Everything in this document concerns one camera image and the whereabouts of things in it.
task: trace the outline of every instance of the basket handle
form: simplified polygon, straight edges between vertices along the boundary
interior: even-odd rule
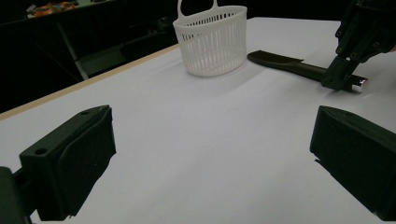
[[[177,2],[177,16],[179,17],[179,18],[184,18],[184,17],[186,17],[182,12],[181,12],[181,2],[182,2],[183,0],[178,0],[178,2]],[[210,10],[212,10],[213,8],[218,8],[219,7],[219,5],[218,5],[218,0],[213,0],[213,6],[212,6],[212,8],[210,8]]]

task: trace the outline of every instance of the white basket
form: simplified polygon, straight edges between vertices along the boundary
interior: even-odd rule
[[[173,22],[186,70],[196,76],[213,77],[230,72],[247,57],[246,7],[213,7],[190,16],[181,12]]]

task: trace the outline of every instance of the white tabletop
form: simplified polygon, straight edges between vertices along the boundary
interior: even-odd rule
[[[339,24],[250,19],[247,52],[328,67]],[[314,162],[309,144],[320,105],[396,132],[395,63],[389,53],[361,64],[354,74],[369,85],[352,94],[249,61],[195,77],[174,48],[1,120],[0,165],[15,172],[35,141],[81,110],[110,105],[118,153],[64,223],[383,223]]]

